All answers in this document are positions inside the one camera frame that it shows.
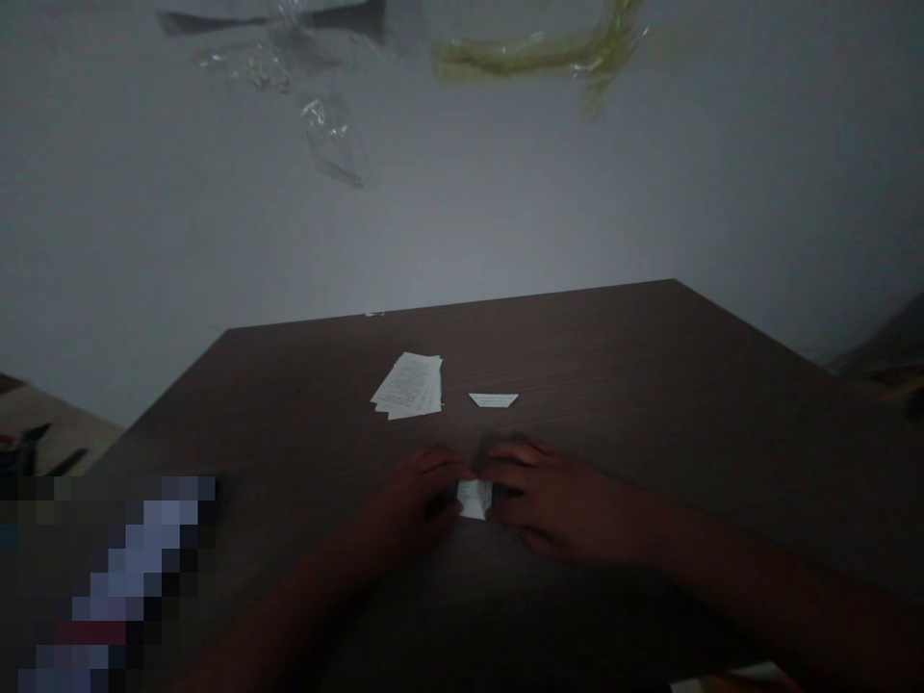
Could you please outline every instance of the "stack of papers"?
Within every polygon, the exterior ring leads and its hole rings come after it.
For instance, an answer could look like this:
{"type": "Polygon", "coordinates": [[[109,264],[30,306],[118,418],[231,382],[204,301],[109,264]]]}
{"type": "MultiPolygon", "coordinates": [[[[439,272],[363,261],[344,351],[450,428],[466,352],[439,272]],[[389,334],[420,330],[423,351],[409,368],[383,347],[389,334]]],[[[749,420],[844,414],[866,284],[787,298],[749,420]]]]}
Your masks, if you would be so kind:
{"type": "Polygon", "coordinates": [[[388,412],[388,420],[437,414],[443,410],[443,382],[439,356],[405,351],[375,391],[375,411],[388,412]]]}

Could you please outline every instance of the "person's right hand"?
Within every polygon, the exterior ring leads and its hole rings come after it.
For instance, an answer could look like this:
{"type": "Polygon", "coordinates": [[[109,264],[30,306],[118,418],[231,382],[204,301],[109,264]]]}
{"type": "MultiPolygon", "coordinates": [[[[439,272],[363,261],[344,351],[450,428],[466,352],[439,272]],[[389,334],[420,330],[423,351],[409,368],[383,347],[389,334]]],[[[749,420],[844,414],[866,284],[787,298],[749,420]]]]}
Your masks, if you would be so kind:
{"type": "Polygon", "coordinates": [[[488,454],[499,461],[479,478],[523,494],[496,500],[487,517],[531,549],[585,565],[648,561],[657,498],[539,441],[501,443],[488,454]]]}

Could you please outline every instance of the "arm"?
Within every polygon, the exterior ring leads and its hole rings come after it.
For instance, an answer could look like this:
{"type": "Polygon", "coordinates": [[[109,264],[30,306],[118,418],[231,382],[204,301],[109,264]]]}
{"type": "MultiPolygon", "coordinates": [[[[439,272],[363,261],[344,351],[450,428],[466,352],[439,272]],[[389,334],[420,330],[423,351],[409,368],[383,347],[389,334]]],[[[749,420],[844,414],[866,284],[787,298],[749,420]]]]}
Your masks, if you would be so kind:
{"type": "Polygon", "coordinates": [[[459,479],[472,478],[464,460],[447,450],[419,450],[401,460],[385,487],[234,623],[173,692],[271,690],[338,603],[446,533],[461,504],[430,520],[426,507],[459,479]]]}
{"type": "Polygon", "coordinates": [[[919,612],[705,513],[600,474],[537,441],[492,450],[481,475],[523,492],[490,516],[559,560],[660,571],[823,681],[877,690],[924,684],[919,612]]]}

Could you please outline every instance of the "white wall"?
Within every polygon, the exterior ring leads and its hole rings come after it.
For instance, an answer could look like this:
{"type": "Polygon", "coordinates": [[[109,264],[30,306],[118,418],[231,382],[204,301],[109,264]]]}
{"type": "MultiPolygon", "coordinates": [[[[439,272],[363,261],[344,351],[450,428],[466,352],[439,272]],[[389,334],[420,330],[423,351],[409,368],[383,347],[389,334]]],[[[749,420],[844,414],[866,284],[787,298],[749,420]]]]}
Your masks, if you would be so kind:
{"type": "Polygon", "coordinates": [[[594,123],[565,80],[349,75],[365,191],[146,3],[0,12],[0,371],[118,424],[231,326],[676,276],[824,361],[924,290],[924,3],[691,0],[724,28],[594,123]]]}

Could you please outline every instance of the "person's left hand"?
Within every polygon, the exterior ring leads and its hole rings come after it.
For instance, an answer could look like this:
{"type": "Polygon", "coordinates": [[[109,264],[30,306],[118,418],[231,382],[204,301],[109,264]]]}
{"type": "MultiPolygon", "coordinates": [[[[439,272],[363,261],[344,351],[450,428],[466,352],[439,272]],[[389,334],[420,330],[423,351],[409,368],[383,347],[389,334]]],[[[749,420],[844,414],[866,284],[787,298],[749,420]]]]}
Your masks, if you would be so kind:
{"type": "Polygon", "coordinates": [[[378,578],[436,543],[462,510],[458,500],[427,519],[427,506],[460,479],[475,479],[465,460],[447,449],[420,449],[328,541],[343,578],[378,578]]]}

